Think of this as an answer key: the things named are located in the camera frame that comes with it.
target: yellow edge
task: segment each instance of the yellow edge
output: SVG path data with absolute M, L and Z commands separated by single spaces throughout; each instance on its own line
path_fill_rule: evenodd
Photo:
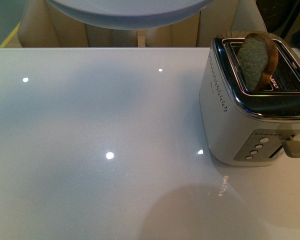
M 9 34 L 9 36 L 3 41 L 3 43 L 1 43 L 0 48 L 4 48 L 8 44 L 8 42 L 14 37 L 14 35 L 16 35 L 16 33 L 18 32 L 19 26 L 20 26 L 20 22 L 12 30 L 12 32 Z

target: toaster lever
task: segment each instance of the toaster lever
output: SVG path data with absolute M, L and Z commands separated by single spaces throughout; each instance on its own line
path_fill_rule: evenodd
M 285 154 L 290 158 L 300 158 L 300 141 L 294 140 L 291 136 L 282 143 Z

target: white toaster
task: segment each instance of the white toaster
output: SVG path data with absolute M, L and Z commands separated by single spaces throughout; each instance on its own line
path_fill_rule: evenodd
M 199 92 L 209 149 L 235 166 L 269 166 L 283 152 L 300 158 L 300 59 L 265 33 L 277 45 L 278 66 L 267 89 L 249 92 L 236 57 L 248 33 L 212 41 Z

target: toast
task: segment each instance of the toast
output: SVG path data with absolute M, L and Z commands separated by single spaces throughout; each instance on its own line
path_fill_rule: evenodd
M 262 91 L 270 83 L 279 60 L 273 40 L 262 33 L 250 33 L 245 37 L 237 54 L 247 89 Z

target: white countertop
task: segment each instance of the white countertop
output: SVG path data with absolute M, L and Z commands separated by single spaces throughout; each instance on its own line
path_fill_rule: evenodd
M 108 29 L 148 29 L 198 13 L 213 0 L 47 0 L 64 14 Z
M 210 155 L 208 52 L 0 49 L 0 240 L 300 240 L 300 158 Z

